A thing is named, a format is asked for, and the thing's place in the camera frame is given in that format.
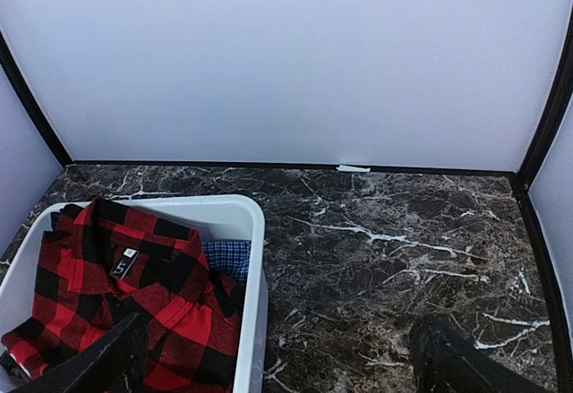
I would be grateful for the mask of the black left frame post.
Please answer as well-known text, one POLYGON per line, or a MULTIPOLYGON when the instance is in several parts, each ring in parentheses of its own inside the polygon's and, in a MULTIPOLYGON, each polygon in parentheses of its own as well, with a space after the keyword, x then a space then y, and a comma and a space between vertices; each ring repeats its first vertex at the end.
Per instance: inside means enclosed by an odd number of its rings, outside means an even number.
POLYGON ((56 135, 47 116, 42 111, 36 97, 32 93, 29 84, 26 82, 19 65, 9 48, 4 34, 1 34, 1 67, 10 82, 14 93, 20 100, 26 114, 36 127, 39 135, 46 143, 47 147, 62 167, 67 167, 73 163, 73 159, 64 147, 63 143, 56 135))

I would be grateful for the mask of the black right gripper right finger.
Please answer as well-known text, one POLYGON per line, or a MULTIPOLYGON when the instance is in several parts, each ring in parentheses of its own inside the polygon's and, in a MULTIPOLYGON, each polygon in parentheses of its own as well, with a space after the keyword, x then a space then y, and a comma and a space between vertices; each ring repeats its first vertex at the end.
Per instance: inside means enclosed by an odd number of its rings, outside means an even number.
POLYGON ((418 392, 544 392, 545 389, 474 349, 431 314, 409 332, 410 360, 418 392))

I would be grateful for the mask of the dark blue plaid shirt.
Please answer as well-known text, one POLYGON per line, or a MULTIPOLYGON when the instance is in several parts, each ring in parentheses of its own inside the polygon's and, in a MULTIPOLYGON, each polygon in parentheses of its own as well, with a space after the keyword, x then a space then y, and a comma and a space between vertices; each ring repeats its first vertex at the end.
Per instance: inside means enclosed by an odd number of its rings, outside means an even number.
POLYGON ((53 231, 57 230, 60 217, 61 213, 59 211, 53 211, 50 213, 50 225, 53 231))

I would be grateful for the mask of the white tape strip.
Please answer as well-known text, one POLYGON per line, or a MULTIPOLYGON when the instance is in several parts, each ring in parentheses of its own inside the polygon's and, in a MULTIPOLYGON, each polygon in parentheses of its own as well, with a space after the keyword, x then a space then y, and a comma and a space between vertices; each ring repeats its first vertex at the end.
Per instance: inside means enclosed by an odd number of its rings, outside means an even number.
POLYGON ((337 171, 345 173, 370 173, 371 169, 369 167, 354 167, 349 165, 339 165, 337 166, 337 171))

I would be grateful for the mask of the black frame post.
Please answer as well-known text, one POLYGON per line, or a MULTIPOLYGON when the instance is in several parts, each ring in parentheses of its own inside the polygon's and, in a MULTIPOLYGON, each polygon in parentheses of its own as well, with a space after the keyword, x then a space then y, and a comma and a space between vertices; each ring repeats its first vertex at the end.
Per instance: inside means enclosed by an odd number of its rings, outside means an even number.
POLYGON ((518 205, 552 333, 559 392, 572 390, 572 0, 522 0, 540 113, 516 173, 518 205))
POLYGON ((20 100, 26 114, 36 127, 39 135, 46 143, 47 147, 62 167, 67 167, 73 163, 73 159, 64 147, 63 143, 56 135, 47 116, 42 111, 36 97, 32 93, 29 84, 26 82, 19 65, 9 48, 4 34, 1 34, 1 67, 10 82, 14 93, 20 100))

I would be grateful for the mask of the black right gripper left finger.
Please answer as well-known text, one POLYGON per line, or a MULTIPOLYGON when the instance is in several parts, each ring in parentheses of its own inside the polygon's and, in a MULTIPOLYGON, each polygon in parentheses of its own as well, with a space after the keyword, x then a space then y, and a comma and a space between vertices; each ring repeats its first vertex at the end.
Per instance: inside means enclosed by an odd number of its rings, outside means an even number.
POLYGON ((31 392, 142 392, 148 332, 132 314, 66 363, 30 383, 31 392))

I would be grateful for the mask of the black right frame post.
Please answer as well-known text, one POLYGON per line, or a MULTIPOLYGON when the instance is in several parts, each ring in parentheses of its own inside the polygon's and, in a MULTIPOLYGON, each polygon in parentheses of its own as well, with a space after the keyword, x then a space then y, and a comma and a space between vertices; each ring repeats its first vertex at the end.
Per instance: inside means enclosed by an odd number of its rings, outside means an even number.
POLYGON ((552 333, 559 392, 572 390, 572 0, 522 0, 540 113, 516 173, 518 205, 552 333))

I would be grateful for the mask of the white plastic bin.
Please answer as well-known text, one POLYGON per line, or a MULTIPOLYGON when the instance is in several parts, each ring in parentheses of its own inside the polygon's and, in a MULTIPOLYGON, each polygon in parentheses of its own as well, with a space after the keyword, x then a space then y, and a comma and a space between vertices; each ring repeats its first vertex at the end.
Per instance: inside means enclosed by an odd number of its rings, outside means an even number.
MULTIPOLYGON (((251 243, 241 336, 235 367, 235 392, 260 392, 267 338, 268 288, 262 267, 265 218, 261 207, 242 195, 205 195, 124 200, 124 205, 199 231, 203 240, 251 243)), ((1 283, 1 333, 32 314, 34 283, 42 235, 51 228, 50 214, 63 202, 42 210, 30 226, 1 283)))

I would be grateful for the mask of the blue checked shirt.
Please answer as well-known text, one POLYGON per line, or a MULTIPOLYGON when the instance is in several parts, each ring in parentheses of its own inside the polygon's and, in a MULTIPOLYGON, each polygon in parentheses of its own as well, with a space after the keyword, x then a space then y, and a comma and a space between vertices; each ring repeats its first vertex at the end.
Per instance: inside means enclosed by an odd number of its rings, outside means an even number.
POLYGON ((201 243, 212 269, 245 286, 248 278, 251 246, 250 241, 203 241, 201 243))

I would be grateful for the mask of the red black plaid shirt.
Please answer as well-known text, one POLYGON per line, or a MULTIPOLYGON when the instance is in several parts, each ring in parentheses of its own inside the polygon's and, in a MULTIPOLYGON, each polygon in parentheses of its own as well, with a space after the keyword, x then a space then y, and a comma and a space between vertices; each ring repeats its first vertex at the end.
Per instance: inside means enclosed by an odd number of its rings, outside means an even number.
POLYGON ((4 360, 36 379, 135 313, 148 331, 146 391, 230 391, 244 287, 210 267, 198 231, 102 199, 59 212, 32 314, 4 334, 4 360))

